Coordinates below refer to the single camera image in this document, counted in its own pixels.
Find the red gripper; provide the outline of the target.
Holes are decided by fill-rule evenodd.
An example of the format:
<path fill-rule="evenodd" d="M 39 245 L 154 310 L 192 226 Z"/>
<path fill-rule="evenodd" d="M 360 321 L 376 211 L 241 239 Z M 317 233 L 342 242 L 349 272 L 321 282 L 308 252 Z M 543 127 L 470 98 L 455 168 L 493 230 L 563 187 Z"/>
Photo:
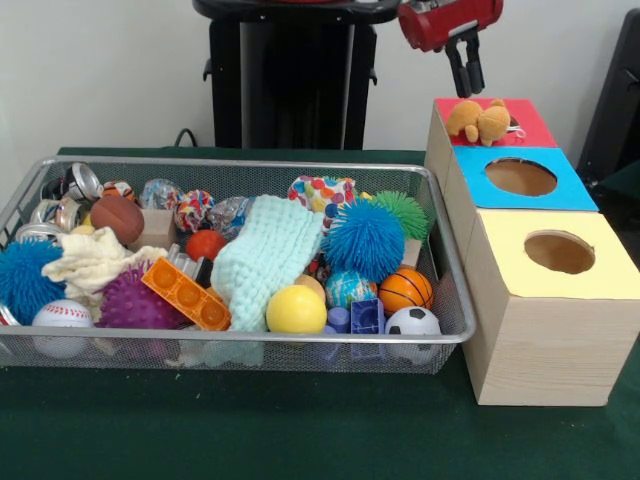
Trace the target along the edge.
<path fill-rule="evenodd" d="M 468 30 L 481 31 L 496 23 L 503 7 L 503 0 L 407 1 L 398 6 L 398 20 L 413 49 L 429 52 L 447 44 L 445 53 L 456 94 L 469 98 L 471 91 L 481 93 L 485 87 L 479 37 L 470 35 L 466 41 L 467 66 L 457 43 L 448 41 Z"/>

